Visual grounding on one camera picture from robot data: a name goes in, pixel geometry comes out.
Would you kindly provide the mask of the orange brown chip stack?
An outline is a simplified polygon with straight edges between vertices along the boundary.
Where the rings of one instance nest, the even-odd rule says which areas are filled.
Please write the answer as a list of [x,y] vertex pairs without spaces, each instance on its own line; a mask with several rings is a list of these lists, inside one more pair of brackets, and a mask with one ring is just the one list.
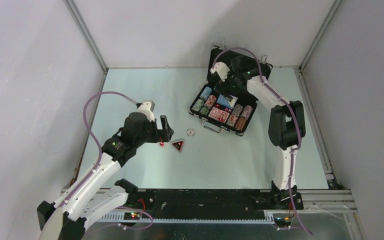
[[240,116],[235,124],[235,129],[242,132],[246,123],[247,123],[247,119],[243,116]]

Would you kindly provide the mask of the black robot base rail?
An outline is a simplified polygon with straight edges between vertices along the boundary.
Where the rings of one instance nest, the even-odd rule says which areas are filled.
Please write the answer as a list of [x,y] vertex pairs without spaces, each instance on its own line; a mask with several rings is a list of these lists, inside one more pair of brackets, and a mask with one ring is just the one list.
[[265,220],[265,212],[303,210],[299,192],[281,201],[272,189],[137,189],[125,207],[144,210],[154,220]]

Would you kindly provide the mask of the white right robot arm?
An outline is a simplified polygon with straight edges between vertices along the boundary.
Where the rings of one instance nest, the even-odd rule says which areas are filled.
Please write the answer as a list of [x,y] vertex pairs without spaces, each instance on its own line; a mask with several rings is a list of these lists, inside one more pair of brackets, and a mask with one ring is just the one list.
[[284,209],[297,194],[296,157],[306,134],[304,106],[299,100],[289,101],[274,89],[263,74],[259,60],[250,69],[241,61],[242,57],[235,57],[227,64],[216,58],[209,71],[219,77],[215,86],[218,93],[225,97],[252,95],[270,111],[268,137],[281,153],[270,201],[275,208]]

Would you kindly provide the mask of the grey chip stack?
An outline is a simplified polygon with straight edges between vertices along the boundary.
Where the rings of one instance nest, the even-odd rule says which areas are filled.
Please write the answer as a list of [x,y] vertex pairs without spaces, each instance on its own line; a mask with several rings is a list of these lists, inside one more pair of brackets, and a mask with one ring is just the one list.
[[243,106],[240,105],[240,104],[237,104],[237,105],[234,107],[234,109],[232,110],[231,115],[232,115],[232,116],[237,116],[237,117],[239,117],[240,114],[241,114],[241,112],[242,112],[242,110],[243,110]]

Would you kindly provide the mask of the blue playing card deck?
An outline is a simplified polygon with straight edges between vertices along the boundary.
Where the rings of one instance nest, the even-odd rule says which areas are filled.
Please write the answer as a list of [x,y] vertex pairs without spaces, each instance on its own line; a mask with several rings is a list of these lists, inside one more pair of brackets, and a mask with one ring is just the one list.
[[229,95],[228,97],[226,97],[220,94],[219,97],[217,98],[216,103],[221,106],[233,109],[234,106],[236,105],[237,100],[238,98],[236,96]]

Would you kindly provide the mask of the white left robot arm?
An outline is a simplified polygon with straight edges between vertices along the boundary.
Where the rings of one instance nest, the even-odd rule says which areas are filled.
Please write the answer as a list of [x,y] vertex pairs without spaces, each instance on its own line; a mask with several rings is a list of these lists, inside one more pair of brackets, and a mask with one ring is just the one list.
[[102,185],[117,173],[146,143],[168,143],[174,130],[167,117],[160,116],[162,128],[150,111],[135,111],[123,127],[99,148],[98,158],[64,194],[37,207],[41,240],[81,240],[87,230],[111,210],[133,208],[138,202],[137,186],[120,179],[109,193],[94,197]]

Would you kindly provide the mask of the white dealer button chip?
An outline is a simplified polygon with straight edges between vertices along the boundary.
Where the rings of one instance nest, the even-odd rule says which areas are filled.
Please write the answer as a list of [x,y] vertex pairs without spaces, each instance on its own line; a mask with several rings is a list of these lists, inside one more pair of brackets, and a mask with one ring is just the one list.
[[196,134],[195,130],[192,128],[189,128],[186,130],[186,135],[189,137],[193,137]]

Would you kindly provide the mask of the red white chip stack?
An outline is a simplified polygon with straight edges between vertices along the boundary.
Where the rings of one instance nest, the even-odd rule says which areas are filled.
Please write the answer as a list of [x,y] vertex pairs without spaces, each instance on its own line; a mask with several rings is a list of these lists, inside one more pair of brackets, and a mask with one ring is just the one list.
[[246,105],[246,106],[243,108],[243,110],[242,110],[240,116],[243,117],[243,118],[245,118],[245,119],[248,119],[248,118],[250,117],[252,111],[253,111],[253,107],[250,106],[250,105]]

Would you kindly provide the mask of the blue poker chip stack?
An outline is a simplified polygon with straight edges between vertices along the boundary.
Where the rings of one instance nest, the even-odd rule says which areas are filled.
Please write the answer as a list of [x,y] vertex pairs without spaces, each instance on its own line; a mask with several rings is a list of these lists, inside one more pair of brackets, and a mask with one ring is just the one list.
[[206,86],[206,87],[202,90],[202,92],[201,92],[199,98],[200,98],[201,100],[203,100],[203,101],[207,101],[207,99],[209,98],[209,96],[211,95],[211,93],[212,93],[212,88],[209,87],[209,86]]

